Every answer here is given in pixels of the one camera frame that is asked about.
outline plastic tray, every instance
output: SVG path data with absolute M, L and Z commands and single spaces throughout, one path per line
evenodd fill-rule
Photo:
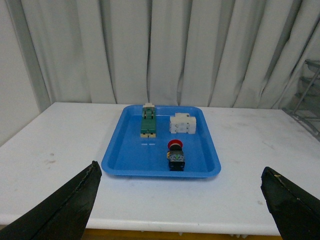
M 208 178 L 221 165 L 202 111 L 192 106 L 155 106 L 156 137 L 140 137 L 142 105 L 123 109 L 101 166 L 108 174 L 137 177 Z M 188 113 L 196 117 L 195 134 L 169 132 L 170 116 Z M 184 171 L 170 171 L 168 142 L 183 142 Z

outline white curtain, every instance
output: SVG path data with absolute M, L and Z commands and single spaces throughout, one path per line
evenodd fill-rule
M 320 41 L 318 0 L 21 2 L 51 103 L 277 109 Z

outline white circuit breaker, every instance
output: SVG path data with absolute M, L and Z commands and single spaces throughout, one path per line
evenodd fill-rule
M 189 113 L 176 113 L 170 117 L 170 133 L 196 133 L 197 120 Z

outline white wall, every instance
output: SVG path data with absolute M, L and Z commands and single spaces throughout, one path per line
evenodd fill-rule
M 0 0 L 0 146 L 40 114 L 5 0 Z

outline white table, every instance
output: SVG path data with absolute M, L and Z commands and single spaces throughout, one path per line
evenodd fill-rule
M 125 105 L 55 103 L 0 148 L 0 225 L 101 163 Z M 87 228 L 279 235 L 261 192 L 269 166 L 320 198 L 320 143 L 281 110 L 201 107 L 222 170 L 197 180 L 102 171 Z

